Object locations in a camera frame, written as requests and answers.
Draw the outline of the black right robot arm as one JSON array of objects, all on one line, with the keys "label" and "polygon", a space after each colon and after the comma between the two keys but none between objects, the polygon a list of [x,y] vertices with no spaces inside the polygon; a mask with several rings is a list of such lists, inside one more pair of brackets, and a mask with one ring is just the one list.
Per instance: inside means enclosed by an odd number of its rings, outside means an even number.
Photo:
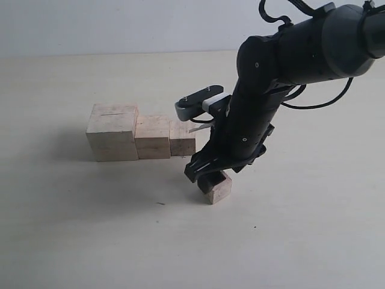
[{"label": "black right robot arm", "polygon": [[308,84],[352,83],[384,56],[383,6],[372,1],[340,7],[330,2],[316,9],[303,1],[294,5],[307,20],[295,24],[280,16],[275,34],[250,36],[240,46],[232,93],[211,85],[175,104],[181,121],[210,129],[208,142],[184,170],[204,194],[224,182],[225,170],[240,172],[266,152],[277,110]]}]

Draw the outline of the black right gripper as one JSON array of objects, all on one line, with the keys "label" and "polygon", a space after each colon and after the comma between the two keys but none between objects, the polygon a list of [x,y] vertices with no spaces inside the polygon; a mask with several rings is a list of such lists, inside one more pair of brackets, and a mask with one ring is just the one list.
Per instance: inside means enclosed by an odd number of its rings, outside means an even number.
[{"label": "black right gripper", "polygon": [[258,93],[235,87],[226,110],[211,129],[209,141],[185,166],[186,177],[192,183],[197,181],[203,193],[210,193],[226,180],[221,170],[238,173],[252,164],[266,151],[263,142],[271,132],[271,121],[292,89],[279,87]]}]

